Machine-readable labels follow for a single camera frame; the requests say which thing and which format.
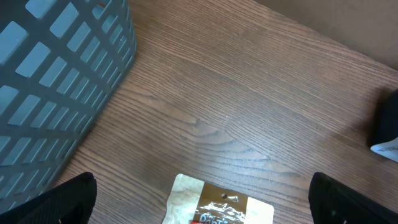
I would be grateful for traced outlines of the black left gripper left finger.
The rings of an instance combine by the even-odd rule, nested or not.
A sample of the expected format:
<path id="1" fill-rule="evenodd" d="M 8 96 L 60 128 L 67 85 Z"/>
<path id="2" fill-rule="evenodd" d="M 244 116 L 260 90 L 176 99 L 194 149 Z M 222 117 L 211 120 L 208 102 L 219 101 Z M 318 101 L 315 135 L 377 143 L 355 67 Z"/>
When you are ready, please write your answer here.
<path id="1" fill-rule="evenodd" d="M 91 172 L 84 172 L 1 214 L 1 224 L 87 224 L 96 196 L 96 179 Z"/>

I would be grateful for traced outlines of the white brown snack bag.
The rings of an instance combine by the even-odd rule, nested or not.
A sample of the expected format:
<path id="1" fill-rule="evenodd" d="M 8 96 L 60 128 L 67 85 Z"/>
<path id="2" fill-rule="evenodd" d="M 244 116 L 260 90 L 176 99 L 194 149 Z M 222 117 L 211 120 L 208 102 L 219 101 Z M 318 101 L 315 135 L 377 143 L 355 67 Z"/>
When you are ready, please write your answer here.
<path id="1" fill-rule="evenodd" d="M 274 207 L 237 191 L 178 174 L 163 224 L 273 224 Z"/>

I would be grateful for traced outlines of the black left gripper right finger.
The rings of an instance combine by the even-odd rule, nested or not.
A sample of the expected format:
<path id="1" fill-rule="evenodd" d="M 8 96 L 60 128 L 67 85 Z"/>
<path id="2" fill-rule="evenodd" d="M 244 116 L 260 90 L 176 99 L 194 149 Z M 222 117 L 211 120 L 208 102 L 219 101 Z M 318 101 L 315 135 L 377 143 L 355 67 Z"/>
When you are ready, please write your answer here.
<path id="1" fill-rule="evenodd" d="M 397 213 L 322 172 L 308 193 L 314 224 L 397 224 Z"/>

